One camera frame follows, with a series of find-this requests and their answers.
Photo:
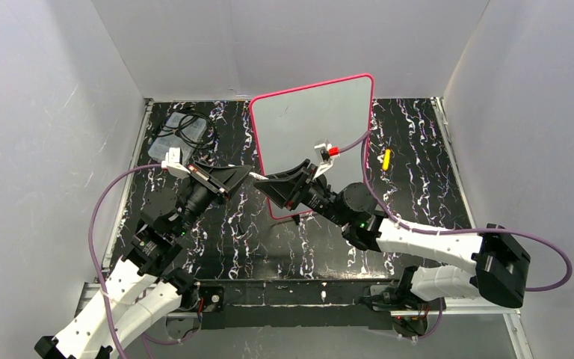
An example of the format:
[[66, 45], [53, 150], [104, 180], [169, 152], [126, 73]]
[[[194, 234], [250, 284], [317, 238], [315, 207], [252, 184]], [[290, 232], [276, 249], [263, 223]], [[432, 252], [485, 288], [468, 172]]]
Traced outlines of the white whiteboard marker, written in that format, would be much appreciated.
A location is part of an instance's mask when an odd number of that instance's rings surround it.
[[248, 175], [251, 176], [252, 178], [254, 178], [255, 180], [267, 180], [268, 179], [267, 177], [262, 176], [261, 174], [258, 174], [258, 173], [254, 173], [254, 172], [249, 172]]

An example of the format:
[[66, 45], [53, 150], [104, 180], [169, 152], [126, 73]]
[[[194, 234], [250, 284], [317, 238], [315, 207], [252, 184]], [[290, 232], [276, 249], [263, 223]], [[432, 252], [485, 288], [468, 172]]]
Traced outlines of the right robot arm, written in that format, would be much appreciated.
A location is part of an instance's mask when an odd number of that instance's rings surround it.
[[341, 227], [342, 237], [361, 251], [410, 254], [439, 262], [411, 266], [391, 296], [395, 302], [427, 303], [446, 297], [481, 297], [501, 307], [523, 305], [531, 257], [509, 233], [488, 227], [480, 233], [391, 219], [363, 182], [334, 192], [310, 160], [255, 182], [282, 209], [304, 205]]

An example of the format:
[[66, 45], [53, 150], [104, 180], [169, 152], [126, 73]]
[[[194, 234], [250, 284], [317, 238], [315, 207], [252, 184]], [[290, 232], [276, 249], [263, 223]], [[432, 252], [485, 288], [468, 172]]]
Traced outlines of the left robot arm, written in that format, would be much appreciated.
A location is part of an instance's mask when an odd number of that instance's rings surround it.
[[177, 242], [212, 203], [224, 203], [252, 171], [250, 165], [187, 166], [166, 160], [127, 170], [104, 190], [138, 171], [161, 169], [182, 180], [167, 209], [145, 209], [142, 224], [98, 292], [55, 335], [34, 346], [41, 358], [125, 358], [125, 346], [198, 290], [197, 279], [184, 269], [169, 270], [182, 247]]

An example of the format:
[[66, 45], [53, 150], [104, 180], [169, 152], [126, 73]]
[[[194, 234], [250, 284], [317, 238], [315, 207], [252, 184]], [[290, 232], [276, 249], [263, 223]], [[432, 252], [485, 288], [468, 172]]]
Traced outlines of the metal whiteboard stand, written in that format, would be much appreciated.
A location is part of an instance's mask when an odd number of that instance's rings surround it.
[[294, 225], [296, 227], [300, 226], [300, 224], [305, 221], [312, 213], [306, 212], [297, 215], [292, 215], [286, 218], [279, 219], [275, 221], [273, 224], [270, 225], [270, 228], [277, 227], [277, 226], [291, 226]]

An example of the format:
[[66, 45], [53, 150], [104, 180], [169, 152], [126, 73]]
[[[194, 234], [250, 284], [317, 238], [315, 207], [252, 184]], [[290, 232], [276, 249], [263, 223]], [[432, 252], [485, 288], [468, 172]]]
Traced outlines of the pink framed whiteboard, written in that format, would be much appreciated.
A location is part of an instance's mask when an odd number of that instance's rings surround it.
[[319, 165], [315, 146], [345, 148], [368, 130], [374, 79], [368, 73], [267, 93], [250, 103], [261, 172]]

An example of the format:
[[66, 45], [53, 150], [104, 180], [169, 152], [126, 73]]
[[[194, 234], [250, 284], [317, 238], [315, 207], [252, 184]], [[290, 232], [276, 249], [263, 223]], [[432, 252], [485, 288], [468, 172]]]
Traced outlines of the clear plastic box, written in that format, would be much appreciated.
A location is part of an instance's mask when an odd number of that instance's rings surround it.
[[209, 145], [204, 138], [206, 119], [193, 112], [174, 112], [155, 135], [147, 153], [151, 159], [162, 162], [171, 147], [182, 151], [182, 164], [187, 165], [193, 154]]

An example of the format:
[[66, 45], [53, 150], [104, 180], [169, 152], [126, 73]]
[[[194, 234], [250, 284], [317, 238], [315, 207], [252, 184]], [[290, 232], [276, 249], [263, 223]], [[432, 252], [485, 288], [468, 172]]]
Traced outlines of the yellow marker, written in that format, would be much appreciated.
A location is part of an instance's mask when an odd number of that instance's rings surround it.
[[392, 158], [392, 151], [390, 149], [386, 149], [381, 159], [382, 164], [381, 168], [383, 171], [389, 170], [391, 158]]

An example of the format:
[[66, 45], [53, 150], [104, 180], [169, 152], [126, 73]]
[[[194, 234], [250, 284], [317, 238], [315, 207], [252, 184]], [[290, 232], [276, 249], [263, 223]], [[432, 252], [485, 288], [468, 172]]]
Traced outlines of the aluminium front rail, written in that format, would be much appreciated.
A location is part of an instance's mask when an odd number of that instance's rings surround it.
[[[200, 297], [204, 312], [219, 312], [234, 307], [313, 307], [340, 308], [363, 304], [360, 298], [378, 295], [392, 283], [380, 280], [204, 280], [191, 294], [190, 303]], [[85, 283], [75, 309], [79, 314], [99, 289], [97, 283]], [[512, 314], [518, 309], [500, 307], [481, 297], [446, 297], [443, 314]]]

